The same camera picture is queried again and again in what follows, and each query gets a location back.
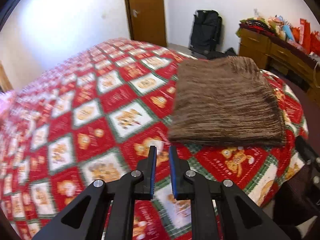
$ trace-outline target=folded brown blanket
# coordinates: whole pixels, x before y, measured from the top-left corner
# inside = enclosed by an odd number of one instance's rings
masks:
[[[186,60],[178,78],[171,141],[217,146],[285,143],[282,111],[252,59]]]

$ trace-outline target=metal screw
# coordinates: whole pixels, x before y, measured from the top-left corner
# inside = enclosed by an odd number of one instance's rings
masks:
[[[233,185],[233,182],[230,179],[225,179],[223,181],[223,185],[225,185],[226,187],[231,187]]]
[[[313,177],[313,183],[318,184],[320,182],[320,178],[318,176]]]
[[[131,171],[131,176],[133,177],[139,177],[141,175],[141,171],[135,170]]]
[[[194,177],[196,175],[196,173],[194,171],[192,171],[192,170],[188,170],[188,171],[186,171],[186,175],[188,177]]]
[[[93,182],[95,187],[101,187],[103,185],[103,181],[101,179],[97,179]]]

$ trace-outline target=quilt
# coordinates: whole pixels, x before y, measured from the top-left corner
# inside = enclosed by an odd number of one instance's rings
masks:
[[[21,91],[0,130],[1,208],[31,239],[95,179],[119,179],[157,147],[154,199],[136,201],[133,239],[191,239],[189,201],[173,198],[167,138],[179,63],[191,56],[119,38],[43,73]],[[295,137],[308,128],[299,100],[263,71],[285,119],[284,147],[175,144],[191,169],[231,179],[264,205],[303,166]]]

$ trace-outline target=black backpack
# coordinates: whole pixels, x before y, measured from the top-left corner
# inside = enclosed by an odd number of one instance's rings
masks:
[[[220,42],[222,18],[213,10],[197,10],[194,17],[189,49],[202,55],[215,51]]]

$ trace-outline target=door frame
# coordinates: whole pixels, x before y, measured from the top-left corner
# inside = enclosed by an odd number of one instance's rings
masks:
[[[5,70],[4,70],[4,67],[3,67],[1,61],[0,61],[0,87],[4,93],[13,89],[13,87],[8,79],[8,76],[5,73]]]
[[[125,10],[127,12],[127,19],[128,19],[128,27],[130,32],[130,39],[133,40],[133,28],[132,28],[132,21],[131,21],[131,9],[129,0],[124,0],[125,3]]]
[[[132,21],[131,21],[131,9],[130,9],[130,4],[129,0],[124,0],[125,3],[125,10],[127,12],[127,19],[128,19],[128,27],[129,27],[129,33],[130,33],[130,39],[133,40],[133,27],[132,27]],[[164,7],[164,30],[165,30],[165,43],[168,46],[168,41],[167,41],[167,26],[166,26],[166,17],[165,17],[165,4],[163,0],[163,7]]]

